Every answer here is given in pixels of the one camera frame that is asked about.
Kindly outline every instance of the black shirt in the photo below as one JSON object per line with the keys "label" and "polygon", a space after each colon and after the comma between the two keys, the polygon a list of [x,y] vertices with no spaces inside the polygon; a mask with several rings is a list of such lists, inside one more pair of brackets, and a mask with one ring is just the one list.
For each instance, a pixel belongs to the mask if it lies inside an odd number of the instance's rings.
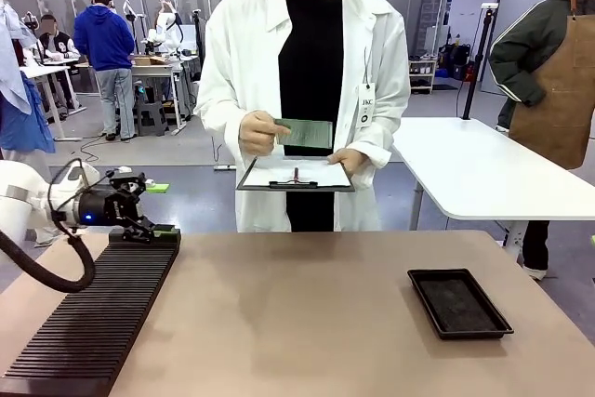
{"label": "black shirt", "polygon": [[[335,139],[343,82],[342,0],[285,1],[293,29],[279,54],[282,117],[331,122]],[[330,149],[292,146],[284,150],[285,155],[332,153]],[[287,215],[294,232],[331,232],[334,194],[290,192]]]}

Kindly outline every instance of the brown apron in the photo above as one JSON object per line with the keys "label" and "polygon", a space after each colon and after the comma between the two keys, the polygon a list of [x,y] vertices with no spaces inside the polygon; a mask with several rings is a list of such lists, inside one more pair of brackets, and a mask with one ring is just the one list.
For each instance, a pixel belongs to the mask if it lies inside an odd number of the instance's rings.
{"label": "brown apron", "polygon": [[547,96],[516,105],[509,136],[556,165],[582,166],[595,110],[595,16],[573,13],[564,42],[534,76]]}

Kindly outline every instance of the person in brown apron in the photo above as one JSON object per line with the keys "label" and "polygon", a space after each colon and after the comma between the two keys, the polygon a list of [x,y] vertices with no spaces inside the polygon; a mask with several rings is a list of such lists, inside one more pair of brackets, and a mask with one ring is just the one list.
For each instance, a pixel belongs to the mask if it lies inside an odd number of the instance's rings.
{"label": "person in brown apron", "polygon": [[[509,97],[498,128],[565,169],[582,166],[595,110],[595,0],[545,0],[494,43],[492,73]],[[545,277],[548,221],[531,221],[525,270]]]}

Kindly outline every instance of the apron strap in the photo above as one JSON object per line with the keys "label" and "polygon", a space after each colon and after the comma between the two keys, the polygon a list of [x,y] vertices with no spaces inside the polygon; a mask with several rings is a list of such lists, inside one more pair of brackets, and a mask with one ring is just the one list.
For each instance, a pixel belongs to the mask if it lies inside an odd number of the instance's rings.
{"label": "apron strap", "polygon": [[570,0],[570,11],[573,13],[573,20],[576,20],[576,0]]}

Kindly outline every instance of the name tag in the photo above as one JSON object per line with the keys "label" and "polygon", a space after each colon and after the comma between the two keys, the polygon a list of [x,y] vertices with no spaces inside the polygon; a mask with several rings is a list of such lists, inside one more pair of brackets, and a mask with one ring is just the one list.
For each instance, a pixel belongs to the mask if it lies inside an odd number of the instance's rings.
{"label": "name tag", "polygon": [[357,89],[357,123],[356,129],[370,126],[374,116],[374,103],[376,102],[376,85],[360,84]]}

